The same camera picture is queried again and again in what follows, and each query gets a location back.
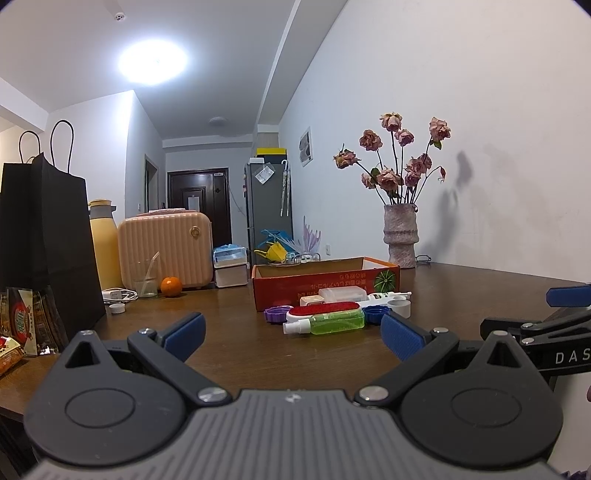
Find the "clear drinking glass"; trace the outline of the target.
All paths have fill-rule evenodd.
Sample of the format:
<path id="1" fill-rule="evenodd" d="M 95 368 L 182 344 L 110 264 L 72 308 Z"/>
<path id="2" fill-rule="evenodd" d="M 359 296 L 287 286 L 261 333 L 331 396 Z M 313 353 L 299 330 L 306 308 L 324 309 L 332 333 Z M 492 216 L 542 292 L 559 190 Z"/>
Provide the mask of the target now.
<path id="1" fill-rule="evenodd" d="M 141 299 L 153 298 L 158 293 L 157 266 L 159 253 L 154 253 L 149 259 L 136 263 L 134 289 Z"/>

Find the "green spray bottle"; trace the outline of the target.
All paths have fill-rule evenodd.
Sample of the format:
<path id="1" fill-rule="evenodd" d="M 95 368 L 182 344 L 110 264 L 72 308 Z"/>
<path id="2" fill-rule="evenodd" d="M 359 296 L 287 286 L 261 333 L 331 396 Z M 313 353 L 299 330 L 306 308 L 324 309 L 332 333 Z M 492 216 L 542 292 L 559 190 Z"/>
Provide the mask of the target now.
<path id="1" fill-rule="evenodd" d="M 365 328 L 365 315 L 360 309 L 322 313 L 283 324 L 285 335 L 328 335 Z"/>

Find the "black paper bag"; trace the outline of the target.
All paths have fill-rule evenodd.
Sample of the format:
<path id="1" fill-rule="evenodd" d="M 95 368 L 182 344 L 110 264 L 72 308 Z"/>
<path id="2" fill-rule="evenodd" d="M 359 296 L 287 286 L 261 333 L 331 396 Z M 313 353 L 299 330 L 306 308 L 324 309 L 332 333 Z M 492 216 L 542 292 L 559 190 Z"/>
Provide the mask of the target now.
<path id="1" fill-rule="evenodd" d="M 1 285 L 49 289 L 69 339 L 105 315 L 86 182 L 42 152 L 2 168 Z"/>

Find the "round ceiling lamp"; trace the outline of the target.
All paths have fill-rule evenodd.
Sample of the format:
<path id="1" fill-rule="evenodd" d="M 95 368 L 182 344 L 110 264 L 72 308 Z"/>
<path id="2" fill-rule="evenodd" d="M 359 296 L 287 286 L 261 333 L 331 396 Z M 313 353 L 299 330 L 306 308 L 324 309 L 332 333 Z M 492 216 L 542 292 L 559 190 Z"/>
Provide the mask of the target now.
<path id="1" fill-rule="evenodd" d="M 121 50 L 116 71 L 127 82 L 153 87 L 181 76 L 190 65 L 187 51 L 176 42 L 158 37 L 135 41 Z"/>

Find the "pink ribbed vase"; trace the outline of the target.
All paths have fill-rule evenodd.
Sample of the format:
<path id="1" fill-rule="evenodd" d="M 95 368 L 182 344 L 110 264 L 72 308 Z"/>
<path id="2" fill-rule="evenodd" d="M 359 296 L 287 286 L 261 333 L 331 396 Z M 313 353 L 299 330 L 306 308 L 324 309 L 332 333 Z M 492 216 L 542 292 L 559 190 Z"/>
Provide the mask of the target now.
<path id="1" fill-rule="evenodd" d="M 384 242 L 392 264 L 401 269 L 416 267 L 415 245 L 419 242 L 419 233 L 414 205 L 384 206 Z"/>

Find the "small cream square box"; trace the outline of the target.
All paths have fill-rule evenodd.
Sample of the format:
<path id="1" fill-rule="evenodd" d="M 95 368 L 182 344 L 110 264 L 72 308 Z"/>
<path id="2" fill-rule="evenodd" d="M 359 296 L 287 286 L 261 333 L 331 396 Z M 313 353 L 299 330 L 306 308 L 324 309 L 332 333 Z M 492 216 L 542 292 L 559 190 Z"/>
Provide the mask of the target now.
<path id="1" fill-rule="evenodd" d="M 310 296 L 303 296 L 300 298 L 300 305 L 301 306 L 322 305 L 324 303 L 325 303 L 325 299 L 322 298 L 321 295 L 310 295 Z"/>

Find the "red white lint brush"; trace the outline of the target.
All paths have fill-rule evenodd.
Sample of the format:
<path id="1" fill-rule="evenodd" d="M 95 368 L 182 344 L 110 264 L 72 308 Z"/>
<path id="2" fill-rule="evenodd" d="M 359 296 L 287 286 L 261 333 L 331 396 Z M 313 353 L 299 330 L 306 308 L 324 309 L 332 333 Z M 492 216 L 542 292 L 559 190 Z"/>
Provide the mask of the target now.
<path id="1" fill-rule="evenodd" d="M 287 313 L 287 323 L 297 322 L 298 320 L 308 318 L 317 314 L 332 313 L 339 311 L 349 311 L 358 308 L 367 307 L 370 305 L 388 305 L 386 302 L 339 302 L 339 303 L 324 303 L 322 305 L 311 305 L 311 306 L 297 306 L 293 307 L 290 312 Z"/>

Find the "orange fruit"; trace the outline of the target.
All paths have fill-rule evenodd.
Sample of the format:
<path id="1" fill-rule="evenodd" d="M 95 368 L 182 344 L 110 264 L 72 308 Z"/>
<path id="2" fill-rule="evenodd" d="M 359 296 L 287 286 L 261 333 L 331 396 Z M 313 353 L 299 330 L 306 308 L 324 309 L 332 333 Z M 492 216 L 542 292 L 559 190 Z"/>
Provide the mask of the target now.
<path id="1" fill-rule="evenodd" d="M 168 276 L 160 282 L 160 292 L 166 298 L 177 297 L 182 293 L 181 281 L 174 276 Z"/>

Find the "white nasal spray bottle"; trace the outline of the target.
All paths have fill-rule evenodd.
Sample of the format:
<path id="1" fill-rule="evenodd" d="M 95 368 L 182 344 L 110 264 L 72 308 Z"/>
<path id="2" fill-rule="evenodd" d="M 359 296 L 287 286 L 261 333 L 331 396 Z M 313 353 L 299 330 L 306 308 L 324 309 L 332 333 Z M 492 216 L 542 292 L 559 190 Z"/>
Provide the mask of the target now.
<path id="1" fill-rule="evenodd" d="M 368 295 L 370 302 L 386 302 L 391 300 L 410 300 L 412 297 L 411 292 L 375 292 Z"/>

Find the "dried pink roses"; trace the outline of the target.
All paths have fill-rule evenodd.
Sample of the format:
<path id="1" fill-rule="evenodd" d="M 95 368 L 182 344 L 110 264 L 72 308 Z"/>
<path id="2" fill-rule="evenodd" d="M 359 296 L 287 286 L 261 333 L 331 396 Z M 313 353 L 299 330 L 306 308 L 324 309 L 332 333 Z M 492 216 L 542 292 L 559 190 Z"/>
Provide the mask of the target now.
<path id="1" fill-rule="evenodd" d="M 363 151 L 376 154 L 378 160 L 374 166 L 363 164 L 355 151 L 342 144 L 334 156 L 335 167 L 339 170 L 360 167 L 363 186 L 376 191 L 384 206 L 416 207 L 430 178 L 436 176 L 440 182 L 447 178 L 446 169 L 434 163 L 431 151 L 442 150 L 444 141 L 452 137 L 452 129 L 446 120 L 433 117 L 429 121 L 429 139 L 424 151 L 418 156 L 408 156 L 406 150 L 415 142 L 415 135 L 404 126 L 404 117 L 398 112 L 384 113 L 380 124 L 386 139 L 372 129 L 363 131 L 359 139 Z"/>

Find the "pink ribbed suitcase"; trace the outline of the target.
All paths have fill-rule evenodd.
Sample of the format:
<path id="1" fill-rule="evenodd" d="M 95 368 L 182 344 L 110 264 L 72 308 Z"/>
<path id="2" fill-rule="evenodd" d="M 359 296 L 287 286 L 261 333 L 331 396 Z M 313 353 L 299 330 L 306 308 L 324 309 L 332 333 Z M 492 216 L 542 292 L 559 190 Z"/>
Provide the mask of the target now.
<path id="1" fill-rule="evenodd" d="M 213 277 L 212 227 L 204 213 L 165 209 L 125 219 L 118 226 L 122 283 L 133 289 L 146 273 L 160 282 L 176 277 L 185 288 Z"/>

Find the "translucent white plastic box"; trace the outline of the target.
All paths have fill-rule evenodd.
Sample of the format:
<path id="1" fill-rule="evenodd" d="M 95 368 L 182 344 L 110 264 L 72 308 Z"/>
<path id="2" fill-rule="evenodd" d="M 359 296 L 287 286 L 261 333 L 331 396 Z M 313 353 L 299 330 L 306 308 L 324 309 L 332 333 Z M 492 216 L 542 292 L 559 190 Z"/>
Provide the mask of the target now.
<path id="1" fill-rule="evenodd" d="M 360 286 L 329 287 L 318 290 L 325 303 L 360 302 L 368 299 L 365 289 Z"/>

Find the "blue plastic cap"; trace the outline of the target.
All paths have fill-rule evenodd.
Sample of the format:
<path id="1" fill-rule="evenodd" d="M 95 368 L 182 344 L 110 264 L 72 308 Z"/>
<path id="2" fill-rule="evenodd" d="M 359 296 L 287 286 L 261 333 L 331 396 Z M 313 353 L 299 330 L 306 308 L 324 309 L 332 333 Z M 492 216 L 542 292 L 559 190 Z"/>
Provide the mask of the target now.
<path id="1" fill-rule="evenodd" d="M 391 312 L 386 305 L 370 305 L 363 307 L 363 317 L 366 325 L 380 325 L 383 317 Z"/>

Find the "snack packets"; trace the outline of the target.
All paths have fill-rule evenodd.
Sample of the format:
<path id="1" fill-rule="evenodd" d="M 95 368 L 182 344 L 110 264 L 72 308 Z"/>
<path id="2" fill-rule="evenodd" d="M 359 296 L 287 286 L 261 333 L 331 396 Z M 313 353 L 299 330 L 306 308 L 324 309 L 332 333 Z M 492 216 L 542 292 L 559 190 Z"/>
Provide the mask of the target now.
<path id="1" fill-rule="evenodd" d="M 67 343 L 50 288 L 1 291 L 1 375 L 26 357 L 59 353 Z"/>

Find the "purple plastic cap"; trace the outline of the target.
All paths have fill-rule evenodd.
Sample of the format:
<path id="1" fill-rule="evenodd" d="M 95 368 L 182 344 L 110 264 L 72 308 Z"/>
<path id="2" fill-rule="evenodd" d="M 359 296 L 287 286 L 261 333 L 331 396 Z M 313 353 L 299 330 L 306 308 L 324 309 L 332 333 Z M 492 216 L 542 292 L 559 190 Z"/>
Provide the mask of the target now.
<path id="1" fill-rule="evenodd" d="M 267 308 L 263 311 L 264 320 L 273 325 L 280 325 L 287 322 L 287 313 L 293 309 L 290 305 L 280 305 Z"/>

